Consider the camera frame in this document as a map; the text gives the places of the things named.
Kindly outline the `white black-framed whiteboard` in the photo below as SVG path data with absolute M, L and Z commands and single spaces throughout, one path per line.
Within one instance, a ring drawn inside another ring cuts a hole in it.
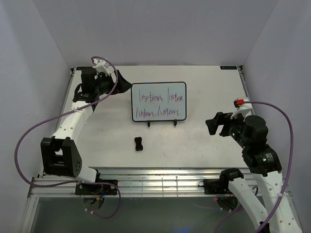
M 131 87 L 132 120 L 183 121 L 187 118 L 185 82 L 134 83 Z

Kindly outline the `black whiteboard eraser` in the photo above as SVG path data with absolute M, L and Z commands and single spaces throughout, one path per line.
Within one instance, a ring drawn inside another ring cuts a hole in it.
M 142 151 L 143 150 L 143 145 L 142 145 L 142 138 L 141 137 L 135 137 L 135 150 L 136 151 Z

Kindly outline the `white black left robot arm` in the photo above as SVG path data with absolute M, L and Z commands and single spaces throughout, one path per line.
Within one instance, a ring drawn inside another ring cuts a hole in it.
M 81 76 L 81 83 L 74 91 L 70 109 L 72 113 L 66 116 L 50 138 L 43 138 L 40 144 L 46 174 L 86 182 L 86 188 L 92 194 L 102 191 L 103 182 L 97 178 L 97 170 L 83 164 L 76 141 L 88 118 L 94 113 L 100 96 L 125 93 L 132 87 L 119 70 L 114 73 L 118 78 L 116 82 L 106 68 L 77 67 L 74 74 Z

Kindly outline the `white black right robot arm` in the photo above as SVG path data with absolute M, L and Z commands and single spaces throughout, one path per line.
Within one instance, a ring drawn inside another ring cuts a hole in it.
M 237 168 L 223 170 L 219 178 L 220 189 L 234 194 L 247 212 L 259 233 L 300 233 L 288 201 L 281 192 L 285 182 L 277 153 L 266 143 L 268 128 L 259 116 L 234 115 L 218 112 L 206 120 L 210 135 L 222 126 L 220 136 L 231 136 L 242 148 L 242 157 L 248 166 L 263 198 L 260 202 L 247 186 Z

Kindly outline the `blue left corner label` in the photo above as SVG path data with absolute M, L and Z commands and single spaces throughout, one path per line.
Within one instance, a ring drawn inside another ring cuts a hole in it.
M 92 67 L 90 66 L 85 66 L 85 67 L 76 67 L 76 70 L 86 70 L 86 69 L 90 69 Z

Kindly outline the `blue corner label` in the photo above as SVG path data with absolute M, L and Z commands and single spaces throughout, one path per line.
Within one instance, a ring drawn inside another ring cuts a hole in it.
M 90 69 L 92 67 L 90 66 L 85 66 L 85 67 L 76 67 L 76 70 L 86 70 L 86 69 Z
M 237 70 L 236 66 L 220 66 L 221 70 Z

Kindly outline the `blue right corner label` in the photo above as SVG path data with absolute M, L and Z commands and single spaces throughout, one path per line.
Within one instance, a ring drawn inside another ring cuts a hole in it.
M 220 66 L 221 70 L 237 70 L 236 66 Z

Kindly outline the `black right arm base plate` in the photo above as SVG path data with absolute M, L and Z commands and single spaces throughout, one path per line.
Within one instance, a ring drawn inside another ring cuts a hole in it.
M 204 194 L 232 194 L 228 187 L 220 179 L 203 179 L 198 183 L 198 187 L 203 188 Z

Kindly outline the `aluminium table frame rail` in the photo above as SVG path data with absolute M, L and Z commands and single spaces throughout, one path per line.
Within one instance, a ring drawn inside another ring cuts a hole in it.
M 181 198 L 203 197 L 203 180 L 218 179 L 221 169 L 199 168 L 101 168 L 101 178 L 118 180 L 118 188 L 123 198 Z M 75 197 L 75 183 L 54 187 L 54 183 L 67 178 L 43 175 L 34 179 L 40 187 L 29 190 L 30 198 Z

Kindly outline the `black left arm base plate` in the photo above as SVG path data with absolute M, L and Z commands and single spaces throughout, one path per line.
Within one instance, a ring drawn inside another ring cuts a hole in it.
M 88 196 L 88 195 L 102 195 L 106 193 L 107 195 L 117 195 L 116 189 L 111 185 L 102 184 L 84 184 L 80 183 L 76 185 L 75 195 Z

